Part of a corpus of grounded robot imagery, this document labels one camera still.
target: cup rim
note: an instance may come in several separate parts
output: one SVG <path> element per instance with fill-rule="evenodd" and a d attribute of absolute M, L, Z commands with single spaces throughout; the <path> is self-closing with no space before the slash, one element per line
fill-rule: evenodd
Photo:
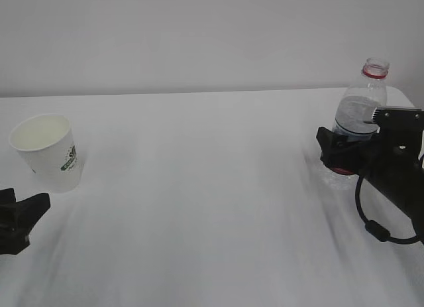
<path fill-rule="evenodd" d="M 47 146 L 45 146 L 45 147 L 42 147 L 42 148 L 38 148 L 38 149 L 20 149 L 20 148 L 17 148 L 14 144 L 12 144 L 12 135 L 13 135 L 13 133 L 15 133 L 15 131 L 16 130 L 18 130 L 18 128 L 19 127 L 21 127 L 22 125 L 24 125 L 25 123 L 27 123 L 27 122 L 29 122 L 29 121 L 31 121 L 31 120 L 33 120 L 33 119 L 37 119 L 37 118 L 39 118 L 39 117 L 43 117 L 43 116 L 58 116 L 58 117 L 63 117 L 67 122 L 68 122 L 68 128 L 66 129 L 66 132 L 64 133 L 64 135 L 63 136 L 61 136 L 57 141 L 55 141 L 55 142 L 53 142 L 53 143 L 51 143 L 51 144 L 49 144 L 49 145 L 47 145 Z M 11 133 L 9 134 L 9 144 L 14 148 L 14 149 L 16 149 L 17 151 L 22 151 L 22 152 L 24 152 L 24 153 L 33 153 L 33 152 L 36 152 L 36 151 L 41 151 L 41 150 L 44 150 L 44 149 L 47 149 L 47 148 L 50 148 L 50 147 L 52 147 L 52 146 L 54 146 L 56 143 L 58 143 L 58 142 L 60 142 L 64 137 L 66 137 L 66 135 L 69 133 L 71 131 L 71 122 L 69 121 L 69 119 L 68 118 L 66 118 L 64 115 L 62 115 L 62 114 L 60 114 L 60 113 L 41 113 L 41 114 L 39 114 L 39 115 L 35 115 L 35 116 L 32 116 L 32 117 L 29 117 L 28 119 L 25 119 L 24 121 L 21 121 L 18 125 L 16 125 L 13 129 L 12 129 L 12 131 L 11 131 Z"/>

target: white paper cup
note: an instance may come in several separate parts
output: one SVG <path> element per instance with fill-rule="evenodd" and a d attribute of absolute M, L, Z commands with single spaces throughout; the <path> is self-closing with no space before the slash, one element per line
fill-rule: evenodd
<path fill-rule="evenodd" d="M 75 188 L 81 178 L 71 124 L 62 115 L 46 114 L 17 125 L 9 142 L 51 192 Z"/>

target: white table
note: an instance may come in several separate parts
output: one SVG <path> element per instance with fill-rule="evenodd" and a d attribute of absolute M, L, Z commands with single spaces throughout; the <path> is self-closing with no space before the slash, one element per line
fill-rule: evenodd
<path fill-rule="evenodd" d="M 343 92 L 0 99 L 0 188 L 41 192 L 7 142 L 32 115 L 68 116 L 85 159 L 80 185 L 50 195 L 31 246 L 0 257 L 1 305 L 422 306 L 401 255 L 422 245 L 379 243 L 353 187 L 318 175 L 317 128 Z M 389 104 L 411 105 L 394 88 Z M 372 187 L 363 198 L 396 236 L 412 233 Z"/>

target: plastic water bottle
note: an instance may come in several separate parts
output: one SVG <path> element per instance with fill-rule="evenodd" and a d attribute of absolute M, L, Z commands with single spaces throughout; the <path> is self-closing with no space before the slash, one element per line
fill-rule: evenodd
<path fill-rule="evenodd" d="M 364 120 L 371 118 L 370 115 L 364 114 L 387 104 L 388 70 L 389 63 L 385 60 L 379 58 L 366 60 L 361 75 L 347 89 L 339 103 L 333 132 L 348 136 L 348 141 L 364 141 L 378 130 L 377 125 L 364 123 Z M 328 186 L 339 190 L 352 188 L 357 178 L 345 169 L 329 170 L 325 167 L 321 171 L 321 176 Z"/>

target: green logo on cup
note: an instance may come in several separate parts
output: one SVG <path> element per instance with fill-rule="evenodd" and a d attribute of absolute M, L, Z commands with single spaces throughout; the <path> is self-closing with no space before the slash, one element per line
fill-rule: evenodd
<path fill-rule="evenodd" d="M 72 145 L 72 147 L 68 150 L 66 154 L 66 158 L 68 159 L 66 163 L 60 168 L 60 170 L 71 170 L 75 166 L 75 161 L 77 159 L 77 152 L 75 150 L 75 145 Z"/>

